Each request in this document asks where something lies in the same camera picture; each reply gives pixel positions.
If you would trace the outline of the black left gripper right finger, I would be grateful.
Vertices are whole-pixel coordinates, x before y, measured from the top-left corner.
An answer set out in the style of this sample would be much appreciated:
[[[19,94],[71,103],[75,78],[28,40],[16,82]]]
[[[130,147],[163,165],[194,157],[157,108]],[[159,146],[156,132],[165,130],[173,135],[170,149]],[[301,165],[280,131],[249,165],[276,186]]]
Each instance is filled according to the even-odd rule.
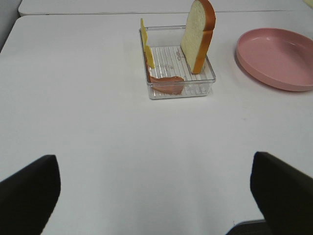
[[[313,233],[313,179],[271,155],[256,152],[250,190],[274,235]]]

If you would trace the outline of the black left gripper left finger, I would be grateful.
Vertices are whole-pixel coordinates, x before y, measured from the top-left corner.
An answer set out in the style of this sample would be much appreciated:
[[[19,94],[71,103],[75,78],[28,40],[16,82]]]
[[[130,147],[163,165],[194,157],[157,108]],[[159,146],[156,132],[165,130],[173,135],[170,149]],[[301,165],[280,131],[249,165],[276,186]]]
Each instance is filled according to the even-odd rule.
[[[58,201],[57,158],[45,155],[0,183],[0,233],[40,235]]]

